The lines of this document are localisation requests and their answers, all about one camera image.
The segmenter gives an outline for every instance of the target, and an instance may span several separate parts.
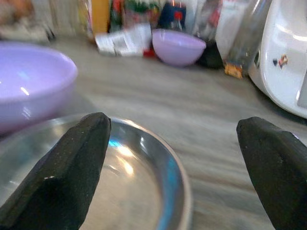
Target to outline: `white appliance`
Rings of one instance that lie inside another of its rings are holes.
[[[307,0],[272,1],[248,73],[277,105],[307,118]]]

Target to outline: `purple bowl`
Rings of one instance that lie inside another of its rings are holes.
[[[153,47],[158,57],[172,66],[194,64],[206,48],[206,43],[191,35],[165,29],[153,30]]]
[[[60,52],[0,42],[0,134],[53,115],[70,97],[77,73]]]

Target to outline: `stainless steel bowl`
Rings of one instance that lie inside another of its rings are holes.
[[[58,118],[0,143],[0,205],[81,115]],[[186,230],[187,174],[170,146],[139,125],[112,119],[100,182],[81,230]]]

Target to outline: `lavender plastic bowl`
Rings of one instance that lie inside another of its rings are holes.
[[[60,52],[0,42],[0,134],[53,115],[70,97],[77,73]]]
[[[194,64],[206,48],[206,43],[191,35],[172,30],[153,30],[153,47],[158,57],[172,66]]]

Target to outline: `gray countertop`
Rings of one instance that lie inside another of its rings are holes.
[[[190,178],[192,229],[273,229],[248,176],[236,125],[259,116],[307,143],[306,120],[277,107],[249,79],[237,80],[223,70],[104,57],[81,39],[58,40],[52,47],[79,68],[75,97],[60,115],[102,111],[165,139]]]

